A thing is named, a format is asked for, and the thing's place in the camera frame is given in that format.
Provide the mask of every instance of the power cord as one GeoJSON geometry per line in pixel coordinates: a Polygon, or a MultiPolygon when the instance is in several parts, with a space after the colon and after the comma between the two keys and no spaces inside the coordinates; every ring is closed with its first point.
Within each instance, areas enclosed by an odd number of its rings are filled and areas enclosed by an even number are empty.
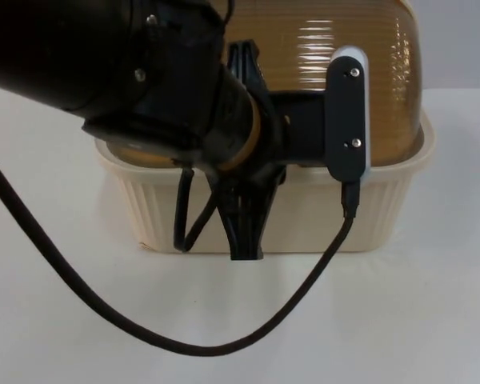
{"type": "Polygon", "coordinates": [[[342,202],[345,208],[345,220],[342,228],[336,238],[332,241],[329,248],[318,261],[318,264],[311,271],[304,283],[297,289],[288,302],[277,312],[267,323],[259,327],[255,332],[240,338],[234,342],[229,342],[221,346],[195,346],[178,342],[170,338],[156,334],[135,322],[132,322],[114,308],[104,302],[87,284],[82,280],[73,267],[64,259],[55,244],[52,243],[43,228],[39,225],[20,197],[16,194],[13,187],[9,184],[6,177],[0,171],[0,200],[6,206],[16,223],[22,228],[28,238],[39,250],[45,260],[54,268],[55,272],[68,285],[68,287],[94,312],[99,314],[108,322],[114,324],[117,328],[125,331],[134,338],[143,342],[187,356],[213,357],[232,354],[252,346],[265,336],[267,336],[276,326],[290,314],[290,312],[300,303],[304,296],[318,280],[324,269],[329,264],[332,257],[336,254],[339,247],[345,241],[352,224],[354,222],[355,211],[359,202],[359,184],[346,184],[342,188],[342,202]]]}

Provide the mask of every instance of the white table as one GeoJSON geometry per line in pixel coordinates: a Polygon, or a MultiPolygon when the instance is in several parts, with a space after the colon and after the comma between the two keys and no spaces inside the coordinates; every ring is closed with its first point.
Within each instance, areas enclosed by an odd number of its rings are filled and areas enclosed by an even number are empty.
{"type": "MultiPolygon", "coordinates": [[[[0,383],[480,383],[480,90],[428,90],[438,149],[398,228],[335,258],[294,313],[224,358],[157,350],[88,310],[0,203],[0,383]]],[[[93,288],[144,326],[213,345],[262,324],[318,256],[152,254],[78,118],[0,91],[0,167],[93,288]]]]}

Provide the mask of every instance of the cable connector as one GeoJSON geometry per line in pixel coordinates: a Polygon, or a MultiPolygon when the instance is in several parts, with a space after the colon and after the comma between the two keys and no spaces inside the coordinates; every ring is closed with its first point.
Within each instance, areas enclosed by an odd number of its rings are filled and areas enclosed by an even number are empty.
{"type": "Polygon", "coordinates": [[[344,218],[355,218],[361,198],[361,181],[342,183],[342,206],[344,218]]]}

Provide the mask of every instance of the screw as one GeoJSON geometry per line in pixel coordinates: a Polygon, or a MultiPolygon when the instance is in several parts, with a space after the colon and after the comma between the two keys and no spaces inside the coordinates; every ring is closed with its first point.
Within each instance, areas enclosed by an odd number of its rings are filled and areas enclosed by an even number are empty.
{"type": "Polygon", "coordinates": [[[355,138],[352,140],[352,147],[354,148],[360,148],[362,146],[362,141],[359,140],[358,138],[355,138]]]}
{"type": "Polygon", "coordinates": [[[138,68],[135,70],[135,79],[138,82],[144,82],[146,80],[146,72],[143,69],[138,68]]]}
{"type": "Polygon", "coordinates": [[[158,24],[158,19],[154,14],[150,14],[146,19],[146,23],[148,26],[156,26],[158,24]]]}

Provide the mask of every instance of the white wall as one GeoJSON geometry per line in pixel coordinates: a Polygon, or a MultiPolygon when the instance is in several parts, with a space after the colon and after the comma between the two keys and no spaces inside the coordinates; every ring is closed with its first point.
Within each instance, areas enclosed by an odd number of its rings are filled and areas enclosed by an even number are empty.
{"type": "Polygon", "coordinates": [[[480,0],[408,0],[420,28],[426,88],[480,87],[480,0]]]}

